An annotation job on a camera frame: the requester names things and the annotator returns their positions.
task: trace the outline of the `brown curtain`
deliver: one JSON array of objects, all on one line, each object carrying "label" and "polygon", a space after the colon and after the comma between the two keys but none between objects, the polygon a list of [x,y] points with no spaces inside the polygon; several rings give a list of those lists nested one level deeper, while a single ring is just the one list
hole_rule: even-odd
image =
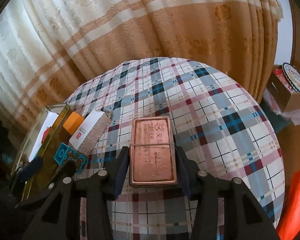
[{"label": "brown curtain", "polygon": [[[28,20],[21,22],[18,10]],[[5,21],[18,38],[3,32]],[[148,57],[206,63],[260,101],[274,63],[277,21],[275,0],[11,0],[0,19],[0,47],[8,46],[0,59],[24,75],[5,80],[7,91],[17,92],[11,100],[1,93],[0,103],[28,130],[45,105],[64,101],[123,61]],[[29,58],[36,67],[23,64]]]}]

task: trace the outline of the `round table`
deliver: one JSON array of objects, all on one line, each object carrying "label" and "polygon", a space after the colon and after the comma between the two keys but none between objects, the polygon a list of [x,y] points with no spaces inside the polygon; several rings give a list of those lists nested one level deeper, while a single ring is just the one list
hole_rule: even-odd
[{"label": "round table", "polygon": [[[133,118],[169,116],[187,157],[215,177],[242,178],[277,226],[284,196],[279,143],[258,103],[224,73],[182,58],[126,61],[81,85],[66,102],[83,116],[97,108],[112,119],[78,179],[130,145]],[[132,188],[128,177],[117,201],[108,203],[114,239],[189,239],[197,202],[180,187]],[[85,199],[82,206],[84,238]],[[217,239],[223,239],[223,225],[219,199]]]}]

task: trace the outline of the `brown floor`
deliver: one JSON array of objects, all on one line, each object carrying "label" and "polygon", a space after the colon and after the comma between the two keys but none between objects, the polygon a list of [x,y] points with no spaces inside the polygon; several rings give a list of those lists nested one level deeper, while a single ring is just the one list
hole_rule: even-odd
[{"label": "brown floor", "polygon": [[293,173],[300,168],[300,125],[292,123],[277,134],[282,150],[285,181],[290,185]]}]

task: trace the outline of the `teal box with cartoon bear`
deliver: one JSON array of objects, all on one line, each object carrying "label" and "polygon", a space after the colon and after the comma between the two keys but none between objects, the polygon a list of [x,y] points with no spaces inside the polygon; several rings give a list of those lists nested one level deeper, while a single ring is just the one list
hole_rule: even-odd
[{"label": "teal box with cartoon bear", "polygon": [[87,162],[87,158],[84,155],[64,143],[60,144],[53,158],[59,165],[64,165],[66,161],[74,162],[76,173],[80,173],[82,171],[82,167]]}]

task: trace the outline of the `plaid tablecloth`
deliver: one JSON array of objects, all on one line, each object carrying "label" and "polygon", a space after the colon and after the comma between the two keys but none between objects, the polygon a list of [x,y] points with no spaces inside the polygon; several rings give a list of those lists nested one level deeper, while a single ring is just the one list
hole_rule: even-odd
[{"label": "plaid tablecloth", "polygon": [[[83,116],[96,107],[112,119],[78,179],[91,176],[130,145],[133,118],[169,116],[188,158],[213,176],[242,178],[277,226],[284,195],[280,146],[259,105],[227,75],[182,58],[133,60],[86,82],[67,103]],[[128,176],[118,200],[108,203],[114,239],[189,239],[197,202],[179,187],[131,188]],[[223,210],[219,199],[217,239],[223,239]]]}]

